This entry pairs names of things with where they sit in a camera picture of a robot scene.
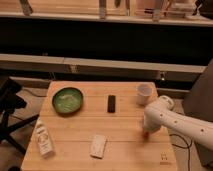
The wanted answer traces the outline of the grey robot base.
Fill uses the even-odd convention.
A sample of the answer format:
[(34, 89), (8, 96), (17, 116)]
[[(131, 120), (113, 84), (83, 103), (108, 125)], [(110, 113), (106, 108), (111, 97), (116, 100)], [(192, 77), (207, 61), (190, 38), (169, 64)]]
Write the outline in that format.
[[(182, 106), (187, 116), (213, 123), (213, 59), (182, 101)], [(213, 151), (198, 143), (195, 147), (201, 165), (213, 171)]]

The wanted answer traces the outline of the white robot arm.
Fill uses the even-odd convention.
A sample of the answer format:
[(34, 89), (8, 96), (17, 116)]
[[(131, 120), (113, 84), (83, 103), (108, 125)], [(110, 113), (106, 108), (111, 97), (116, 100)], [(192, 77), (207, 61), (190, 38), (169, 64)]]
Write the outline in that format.
[(165, 95), (149, 103), (144, 108), (143, 129), (154, 133), (165, 126), (213, 150), (213, 123), (178, 114), (173, 107), (174, 101)]

